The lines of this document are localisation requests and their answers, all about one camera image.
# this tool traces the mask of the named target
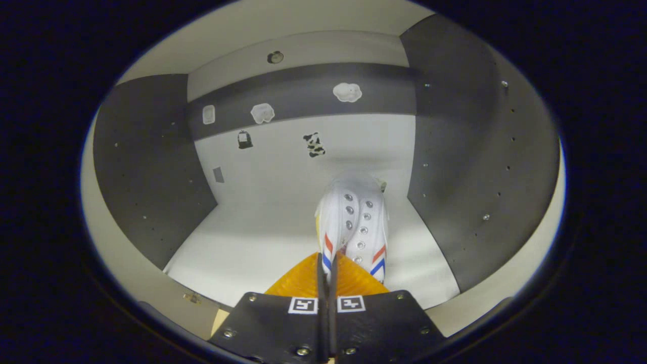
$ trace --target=enclosure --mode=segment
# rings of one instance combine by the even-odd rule
[[[209,340],[318,251],[344,170],[386,182],[384,286],[447,338],[515,298],[564,207],[554,117],[496,49],[407,1],[285,0],[206,14],[122,75],[89,130],[83,211],[124,292]]]

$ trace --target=cow print sticker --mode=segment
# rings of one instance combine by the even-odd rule
[[[321,141],[319,140],[319,133],[314,132],[313,134],[310,135],[304,135],[303,140],[308,145],[308,152],[309,155],[314,158],[318,155],[323,155],[325,154],[325,149]]]

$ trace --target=small gray square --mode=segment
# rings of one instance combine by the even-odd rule
[[[225,183],[225,179],[223,178],[223,171],[220,169],[220,167],[214,168],[214,177],[216,182]]]

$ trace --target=white cloud sticker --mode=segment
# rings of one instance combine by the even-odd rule
[[[274,109],[270,104],[258,104],[254,105],[252,108],[252,116],[256,124],[262,124],[263,122],[270,122],[274,117]]]
[[[358,84],[342,82],[333,88],[333,94],[341,102],[355,102],[362,97],[362,90]]]

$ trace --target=black metal plate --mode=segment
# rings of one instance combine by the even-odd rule
[[[209,342],[264,363],[317,363],[320,316],[288,313],[291,302],[292,297],[246,293]],[[309,353],[297,355],[299,348]]]
[[[417,353],[444,340],[407,291],[363,296],[363,300],[365,311],[336,315],[339,364],[409,363]]]

